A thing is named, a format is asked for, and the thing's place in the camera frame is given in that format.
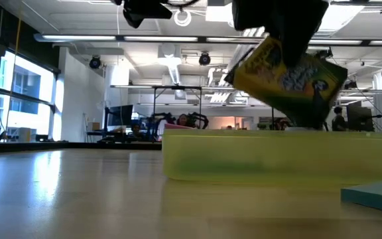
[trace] computer monitor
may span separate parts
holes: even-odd
[[[110,108],[108,126],[131,125],[133,105]]]
[[[349,130],[374,131],[372,111],[359,106],[347,106]]]

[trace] window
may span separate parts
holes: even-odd
[[[38,114],[38,103],[13,98],[11,99],[11,110],[29,114]]]
[[[11,52],[1,58],[0,88],[51,102],[54,74]]]
[[[52,72],[11,52],[1,58],[0,89],[51,102],[54,85]],[[45,104],[0,94],[0,127],[6,127],[7,135],[14,138],[20,128],[48,135],[50,115],[50,107]]]
[[[50,107],[47,105],[11,98],[8,128],[25,127],[31,129],[31,132],[36,130],[35,133],[46,135],[50,126],[50,113]]]

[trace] table surface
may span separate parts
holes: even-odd
[[[0,154],[0,238],[382,238],[340,187],[172,181],[160,151]]]

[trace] translucent yellow bin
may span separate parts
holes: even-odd
[[[164,131],[171,179],[263,184],[357,184],[382,180],[382,133]]]

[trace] cardboard box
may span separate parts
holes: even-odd
[[[88,131],[100,130],[99,122],[88,122]]]

